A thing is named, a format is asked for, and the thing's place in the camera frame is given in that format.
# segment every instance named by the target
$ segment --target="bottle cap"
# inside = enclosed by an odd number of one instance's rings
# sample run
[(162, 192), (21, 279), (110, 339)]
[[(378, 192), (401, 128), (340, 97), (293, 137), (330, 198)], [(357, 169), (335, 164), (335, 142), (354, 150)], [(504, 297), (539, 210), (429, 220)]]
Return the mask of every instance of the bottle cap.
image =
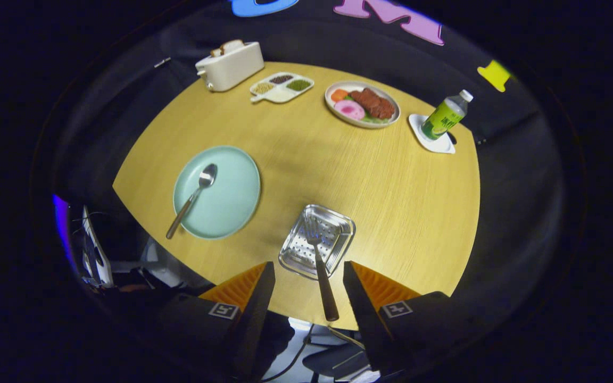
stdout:
[(472, 97), (470, 92), (467, 92), (467, 90), (464, 90), (464, 89), (460, 92), (460, 97), (464, 98), (465, 101), (467, 101), (467, 102), (472, 101), (472, 98), (474, 98), (474, 97)]

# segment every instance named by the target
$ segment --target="meat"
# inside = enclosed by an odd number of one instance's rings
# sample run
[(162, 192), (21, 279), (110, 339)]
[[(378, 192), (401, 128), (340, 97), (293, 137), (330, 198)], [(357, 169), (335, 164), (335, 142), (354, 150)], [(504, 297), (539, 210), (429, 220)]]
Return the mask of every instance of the meat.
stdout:
[(387, 99), (379, 97), (369, 88), (362, 92), (355, 90), (350, 93), (350, 97), (358, 102), (370, 116), (378, 119), (389, 119), (394, 114), (394, 106)]

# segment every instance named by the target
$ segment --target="white toaster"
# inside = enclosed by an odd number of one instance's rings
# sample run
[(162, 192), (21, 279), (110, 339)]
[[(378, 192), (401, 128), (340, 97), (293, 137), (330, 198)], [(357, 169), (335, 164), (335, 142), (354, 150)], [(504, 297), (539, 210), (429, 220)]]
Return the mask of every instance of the white toaster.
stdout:
[(207, 89), (214, 92), (235, 87), (264, 66), (260, 43), (241, 42), (230, 52), (223, 50), (225, 45), (212, 51), (217, 56), (207, 56), (195, 64), (197, 75), (205, 82)]

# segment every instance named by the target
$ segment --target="pink food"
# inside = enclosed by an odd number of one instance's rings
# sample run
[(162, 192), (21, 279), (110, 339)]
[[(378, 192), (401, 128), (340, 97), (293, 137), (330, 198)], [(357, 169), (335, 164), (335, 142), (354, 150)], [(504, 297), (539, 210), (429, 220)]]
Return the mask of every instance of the pink food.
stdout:
[(335, 103), (335, 110), (349, 117), (350, 119), (360, 120), (366, 116), (363, 107), (350, 99), (343, 99)]

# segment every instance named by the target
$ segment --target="round table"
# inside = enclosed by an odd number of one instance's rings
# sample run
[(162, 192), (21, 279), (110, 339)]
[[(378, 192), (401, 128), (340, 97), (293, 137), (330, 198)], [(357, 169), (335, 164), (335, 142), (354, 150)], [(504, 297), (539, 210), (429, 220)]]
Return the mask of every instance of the round table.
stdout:
[[(286, 104), (251, 104), (249, 86), (272, 73), (292, 72), (314, 87)], [(383, 129), (357, 128), (334, 116), (325, 90), (342, 80), (365, 81), (399, 103), (401, 117)], [(265, 261), (275, 264), (269, 310), (339, 329), (358, 329), (345, 291), (343, 263), (330, 283), (340, 319), (326, 322), (316, 281), (279, 266), (278, 254), (307, 204), (349, 216), (356, 233), (343, 261), (353, 260), (425, 294), (451, 295), (477, 230), (479, 166), (470, 131), (451, 129), (453, 155), (425, 150), (408, 123), (433, 107), (400, 90), (350, 73), (296, 63), (267, 62), (240, 85), (211, 93), (202, 80), (178, 95), (129, 151), (113, 188), (155, 240), (215, 284)], [(172, 193), (178, 174), (197, 153), (217, 145), (246, 151), (257, 163), (262, 192), (253, 218), (220, 240), (179, 228)]]

